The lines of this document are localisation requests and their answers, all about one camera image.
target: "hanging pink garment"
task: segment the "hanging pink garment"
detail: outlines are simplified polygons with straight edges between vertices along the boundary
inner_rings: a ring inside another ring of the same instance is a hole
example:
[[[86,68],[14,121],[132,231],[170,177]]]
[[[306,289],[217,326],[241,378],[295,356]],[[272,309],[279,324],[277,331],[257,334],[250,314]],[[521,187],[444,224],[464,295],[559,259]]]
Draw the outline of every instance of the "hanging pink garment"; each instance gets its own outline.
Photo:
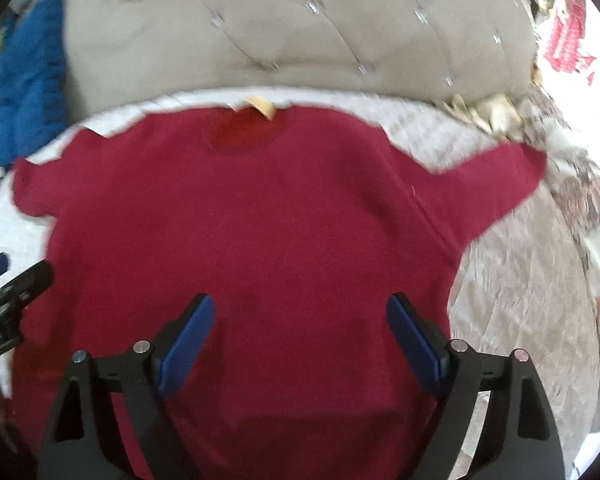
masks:
[[[571,73],[578,62],[578,43],[584,38],[585,0],[555,0],[554,28],[544,57],[556,72]]]

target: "shirt sleeve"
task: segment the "shirt sleeve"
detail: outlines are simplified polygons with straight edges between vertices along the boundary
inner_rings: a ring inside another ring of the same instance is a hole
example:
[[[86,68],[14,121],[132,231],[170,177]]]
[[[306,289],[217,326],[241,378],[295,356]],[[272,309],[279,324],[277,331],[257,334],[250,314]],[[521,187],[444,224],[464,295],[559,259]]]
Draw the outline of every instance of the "shirt sleeve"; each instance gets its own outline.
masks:
[[[19,158],[14,165],[13,203],[30,216],[56,216],[69,196],[93,184],[105,137],[80,130],[62,156],[42,165]]]
[[[546,155],[526,144],[501,144],[432,176],[415,197],[438,234],[465,248],[538,187]]]

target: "yellow tag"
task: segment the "yellow tag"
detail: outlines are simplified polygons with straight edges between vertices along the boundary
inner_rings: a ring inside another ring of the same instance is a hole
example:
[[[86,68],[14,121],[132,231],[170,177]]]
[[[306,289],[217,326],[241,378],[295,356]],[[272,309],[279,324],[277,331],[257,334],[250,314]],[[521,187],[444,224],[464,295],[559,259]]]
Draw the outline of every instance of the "yellow tag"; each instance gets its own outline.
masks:
[[[273,120],[273,117],[276,115],[276,106],[262,97],[252,95],[247,97],[245,101],[263,114],[269,121]]]

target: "beige quilted fabric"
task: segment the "beige quilted fabric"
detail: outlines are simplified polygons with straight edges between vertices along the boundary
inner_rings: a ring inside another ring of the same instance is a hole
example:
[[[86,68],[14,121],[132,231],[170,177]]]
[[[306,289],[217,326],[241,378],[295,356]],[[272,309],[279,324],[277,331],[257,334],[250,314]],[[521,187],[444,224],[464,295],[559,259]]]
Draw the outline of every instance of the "beige quilted fabric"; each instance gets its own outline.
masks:
[[[251,84],[471,102],[530,83],[525,0],[66,0],[72,120]]]

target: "red fabric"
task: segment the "red fabric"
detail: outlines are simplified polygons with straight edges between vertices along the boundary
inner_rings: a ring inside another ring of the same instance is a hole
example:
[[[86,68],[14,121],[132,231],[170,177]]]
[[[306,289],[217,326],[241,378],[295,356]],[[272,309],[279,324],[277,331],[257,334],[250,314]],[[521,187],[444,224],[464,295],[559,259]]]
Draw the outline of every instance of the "red fabric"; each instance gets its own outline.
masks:
[[[205,478],[395,479],[431,403],[386,300],[404,291],[448,332],[463,248],[544,166],[504,144],[430,174],[381,129],[304,107],[273,122],[250,108],[150,115],[110,139],[82,130],[42,166],[21,159],[14,202],[58,220],[56,282],[14,358],[17,426],[37,450],[73,351],[124,351],[207,292],[215,327],[167,402]]]
[[[544,57],[556,72],[571,73],[578,62],[578,46],[584,38],[585,0],[555,0],[552,11],[554,28]]]

